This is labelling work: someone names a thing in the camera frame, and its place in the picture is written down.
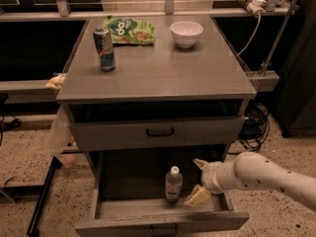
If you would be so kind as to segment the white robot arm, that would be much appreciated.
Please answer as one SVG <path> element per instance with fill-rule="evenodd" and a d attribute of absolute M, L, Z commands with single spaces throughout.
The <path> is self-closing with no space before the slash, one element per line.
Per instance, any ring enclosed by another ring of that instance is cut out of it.
<path fill-rule="evenodd" d="M 316 211 L 316 179 L 284 169 L 260 154 L 243 152 L 233 161 L 195 159 L 194 163 L 201 169 L 201 186 L 194 187 L 185 205 L 196 206 L 231 190 L 274 190 Z"/>

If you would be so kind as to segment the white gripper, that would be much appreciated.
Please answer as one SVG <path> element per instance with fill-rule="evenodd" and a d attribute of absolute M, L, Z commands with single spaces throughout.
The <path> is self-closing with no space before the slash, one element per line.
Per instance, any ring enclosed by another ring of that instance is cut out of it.
<path fill-rule="evenodd" d="M 185 199 L 184 204 L 196 206 L 210 199 L 211 194 L 219 195 L 224 193 L 217 179 L 217 171 L 221 166 L 220 162 L 207 163 L 205 160 L 195 158 L 193 162 L 202 170 L 201 182 L 203 187 L 196 185 L 191 194 Z"/>

